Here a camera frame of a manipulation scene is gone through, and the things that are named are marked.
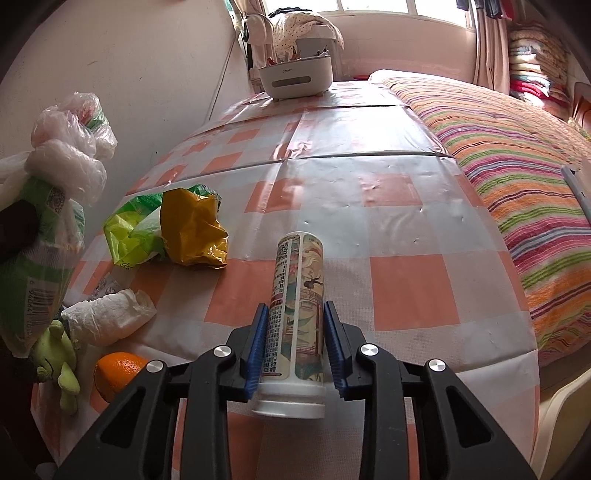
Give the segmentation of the white printed cylinder bottle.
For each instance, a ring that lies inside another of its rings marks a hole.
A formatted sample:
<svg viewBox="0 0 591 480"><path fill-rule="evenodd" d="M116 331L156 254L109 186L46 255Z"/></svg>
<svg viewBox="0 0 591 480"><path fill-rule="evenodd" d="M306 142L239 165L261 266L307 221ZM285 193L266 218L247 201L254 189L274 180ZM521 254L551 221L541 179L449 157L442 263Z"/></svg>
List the white printed cylinder bottle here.
<svg viewBox="0 0 591 480"><path fill-rule="evenodd" d="M281 238L253 406L257 415L306 420L325 417L324 282L322 241L304 231Z"/></svg>

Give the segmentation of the clear plastic trash bag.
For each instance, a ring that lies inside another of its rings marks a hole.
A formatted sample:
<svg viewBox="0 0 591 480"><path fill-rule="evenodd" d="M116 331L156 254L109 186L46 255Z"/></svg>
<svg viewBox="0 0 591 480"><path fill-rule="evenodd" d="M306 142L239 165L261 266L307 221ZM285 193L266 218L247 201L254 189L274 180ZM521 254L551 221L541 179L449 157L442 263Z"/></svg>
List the clear plastic trash bag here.
<svg viewBox="0 0 591 480"><path fill-rule="evenodd" d="M117 139L94 93L44 109L28 151L1 161L1 338L28 356L61 306Z"/></svg>

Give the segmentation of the white plastic trash bin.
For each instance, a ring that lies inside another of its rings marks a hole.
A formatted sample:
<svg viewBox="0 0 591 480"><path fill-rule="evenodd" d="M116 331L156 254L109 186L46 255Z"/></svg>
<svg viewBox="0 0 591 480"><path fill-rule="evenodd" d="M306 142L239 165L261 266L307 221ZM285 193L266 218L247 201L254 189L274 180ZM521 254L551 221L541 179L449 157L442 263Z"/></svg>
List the white plastic trash bin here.
<svg viewBox="0 0 591 480"><path fill-rule="evenodd" d="M559 473L590 426L590 373L541 393L530 464L539 479Z"/></svg>

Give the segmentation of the orange peel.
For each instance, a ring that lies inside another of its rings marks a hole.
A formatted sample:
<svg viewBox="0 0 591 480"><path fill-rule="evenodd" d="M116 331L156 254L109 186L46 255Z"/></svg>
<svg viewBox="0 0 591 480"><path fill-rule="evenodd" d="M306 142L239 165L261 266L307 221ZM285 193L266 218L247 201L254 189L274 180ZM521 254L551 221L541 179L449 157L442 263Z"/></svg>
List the orange peel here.
<svg viewBox="0 0 591 480"><path fill-rule="evenodd" d="M102 356L93 370L98 394L110 403L147 363L146 359L129 352L113 352Z"/></svg>

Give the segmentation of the green plush toy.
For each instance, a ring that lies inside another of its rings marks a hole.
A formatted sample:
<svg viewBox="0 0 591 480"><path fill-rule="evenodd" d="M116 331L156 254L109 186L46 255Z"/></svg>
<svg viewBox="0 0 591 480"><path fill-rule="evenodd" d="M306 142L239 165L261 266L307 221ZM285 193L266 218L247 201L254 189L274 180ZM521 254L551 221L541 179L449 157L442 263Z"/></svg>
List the green plush toy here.
<svg viewBox="0 0 591 480"><path fill-rule="evenodd" d="M53 320L41 334L30 352L30 359L40 382L57 383L61 410L67 415L74 415L81 389L75 375L77 357L60 320Z"/></svg>

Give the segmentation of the crumpled white tissue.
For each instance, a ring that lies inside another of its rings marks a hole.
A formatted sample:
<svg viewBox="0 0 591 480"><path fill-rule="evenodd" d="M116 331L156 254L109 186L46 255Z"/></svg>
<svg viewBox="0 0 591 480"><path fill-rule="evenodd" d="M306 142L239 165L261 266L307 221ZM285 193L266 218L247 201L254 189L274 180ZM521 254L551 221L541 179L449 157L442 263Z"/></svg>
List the crumpled white tissue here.
<svg viewBox="0 0 591 480"><path fill-rule="evenodd" d="M130 336L155 315L156 308L145 292L124 289L67 307L61 318L75 342L106 347Z"/></svg>

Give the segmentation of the checkered plastic tablecloth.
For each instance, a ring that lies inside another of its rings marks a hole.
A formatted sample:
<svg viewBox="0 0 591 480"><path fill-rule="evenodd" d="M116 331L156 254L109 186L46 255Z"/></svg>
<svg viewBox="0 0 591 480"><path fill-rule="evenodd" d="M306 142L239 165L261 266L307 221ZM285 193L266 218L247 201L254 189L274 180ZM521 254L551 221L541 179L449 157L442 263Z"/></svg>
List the checkered plastic tablecloth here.
<svg viewBox="0 0 591 480"><path fill-rule="evenodd" d="M224 268L159 258L116 266L104 233L75 268L69 304L114 280L156 308L116 351L176 366L225 343L259 304L269 308L280 239L308 232L324 247L324 306L401 361L446 362L529 463L538 360L520 280L456 161L389 89L337 82L305 100L245 100L172 150L119 206L195 184L221 197ZM256 392L229 402L228 479L363 479L365 403L341 398L324 328L322 340L325 417L257 415ZM104 355L86 346L79 356L74 416L49 388L37 392L33 412L59 467L110 404L93 380Z"/></svg>

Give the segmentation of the green plastic bag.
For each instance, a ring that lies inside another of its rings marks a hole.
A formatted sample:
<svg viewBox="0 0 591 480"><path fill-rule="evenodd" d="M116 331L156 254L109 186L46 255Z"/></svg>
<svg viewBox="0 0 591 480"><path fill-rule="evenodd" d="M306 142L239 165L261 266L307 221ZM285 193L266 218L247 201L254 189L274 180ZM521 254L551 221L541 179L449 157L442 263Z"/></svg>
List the green plastic bag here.
<svg viewBox="0 0 591 480"><path fill-rule="evenodd" d="M212 194L219 201L218 210L221 207L221 197L204 184L174 189L188 189L200 195ZM116 266L132 268L155 257L171 261L161 237L160 209L164 192L138 195L105 221L103 233Z"/></svg>

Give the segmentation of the yellow snack wrapper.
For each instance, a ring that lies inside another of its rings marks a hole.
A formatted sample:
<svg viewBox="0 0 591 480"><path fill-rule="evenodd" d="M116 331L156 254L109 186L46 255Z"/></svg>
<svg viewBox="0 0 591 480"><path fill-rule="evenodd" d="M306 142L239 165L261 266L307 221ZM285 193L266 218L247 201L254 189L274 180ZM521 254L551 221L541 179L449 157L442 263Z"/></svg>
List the yellow snack wrapper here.
<svg viewBox="0 0 591 480"><path fill-rule="evenodd" d="M168 190L162 195L161 237L168 258L184 267L228 264L228 232L217 219L219 201L188 189Z"/></svg>

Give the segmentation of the striped colourful bedspread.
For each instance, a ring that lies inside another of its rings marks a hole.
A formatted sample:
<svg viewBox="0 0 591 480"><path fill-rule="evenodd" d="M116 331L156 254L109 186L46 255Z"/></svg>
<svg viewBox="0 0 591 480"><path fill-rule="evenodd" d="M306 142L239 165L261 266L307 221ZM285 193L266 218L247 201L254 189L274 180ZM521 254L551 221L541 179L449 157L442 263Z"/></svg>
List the striped colourful bedspread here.
<svg viewBox="0 0 591 480"><path fill-rule="evenodd" d="M455 158L503 237L528 301L542 366L590 342L590 222L562 170L590 143L509 95L435 75L370 74Z"/></svg>

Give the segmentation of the stack of folded quilts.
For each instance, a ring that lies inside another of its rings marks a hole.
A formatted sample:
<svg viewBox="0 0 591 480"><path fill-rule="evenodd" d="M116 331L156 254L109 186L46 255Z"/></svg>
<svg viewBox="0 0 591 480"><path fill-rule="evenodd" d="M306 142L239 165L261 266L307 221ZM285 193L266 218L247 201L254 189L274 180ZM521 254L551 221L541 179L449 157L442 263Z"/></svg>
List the stack of folded quilts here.
<svg viewBox="0 0 591 480"><path fill-rule="evenodd" d="M510 95L566 121L571 111L567 52L540 24L509 33Z"/></svg>

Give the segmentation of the pink curtain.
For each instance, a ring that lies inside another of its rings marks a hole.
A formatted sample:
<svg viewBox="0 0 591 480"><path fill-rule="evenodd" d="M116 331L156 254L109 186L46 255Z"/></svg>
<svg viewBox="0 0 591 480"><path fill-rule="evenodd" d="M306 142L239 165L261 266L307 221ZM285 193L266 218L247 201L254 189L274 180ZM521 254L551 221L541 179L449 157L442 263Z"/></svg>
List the pink curtain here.
<svg viewBox="0 0 591 480"><path fill-rule="evenodd" d="M476 61L473 83L508 95L509 43L506 20L490 18L484 8L474 9Z"/></svg>

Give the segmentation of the white storage box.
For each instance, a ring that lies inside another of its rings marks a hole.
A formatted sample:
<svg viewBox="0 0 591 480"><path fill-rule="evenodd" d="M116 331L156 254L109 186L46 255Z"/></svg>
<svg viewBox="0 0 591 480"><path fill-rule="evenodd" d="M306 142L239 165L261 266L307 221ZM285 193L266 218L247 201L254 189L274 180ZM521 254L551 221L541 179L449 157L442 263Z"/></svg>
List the white storage box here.
<svg viewBox="0 0 591 480"><path fill-rule="evenodd" d="M332 85L332 58L322 54L259 69L263 90L273 100L321 95Z"/></svg>

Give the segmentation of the hanging clothes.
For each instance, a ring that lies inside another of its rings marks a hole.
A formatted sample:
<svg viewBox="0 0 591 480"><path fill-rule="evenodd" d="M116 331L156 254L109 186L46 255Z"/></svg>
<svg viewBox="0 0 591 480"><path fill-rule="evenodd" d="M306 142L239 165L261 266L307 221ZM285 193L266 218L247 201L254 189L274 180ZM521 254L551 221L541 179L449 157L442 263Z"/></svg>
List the hanging clothes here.
<svg viewBox="0 0 591 480"><path fill-rule="evenodd" d="M456 0L456 6L463 11L469 11L473 6L475 9L483 10L486 16L492 19L513 20L515 18L511 0Z"/></svg>

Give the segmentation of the grey cabinet with cloth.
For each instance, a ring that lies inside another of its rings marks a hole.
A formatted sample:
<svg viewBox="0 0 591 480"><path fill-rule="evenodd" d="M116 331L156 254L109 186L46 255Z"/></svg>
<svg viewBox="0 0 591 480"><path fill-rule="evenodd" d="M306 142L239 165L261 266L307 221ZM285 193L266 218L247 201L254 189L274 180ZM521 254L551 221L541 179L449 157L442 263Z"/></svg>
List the grey cabinet with cloth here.
<svg viewBox="0 0 591 480"><path fill-rule="evenodd" d="M322 56L329 46L322 46L318 53L302 54L297 46L300 39L311 39L315 28L326 28L328 34L322 40L334 41L339 50L345 49L345 41L339 28L320 13L300 7L281 7L269 14L271 35L273 35L274 61L277 64L295 61L305 57Z"/></svg>

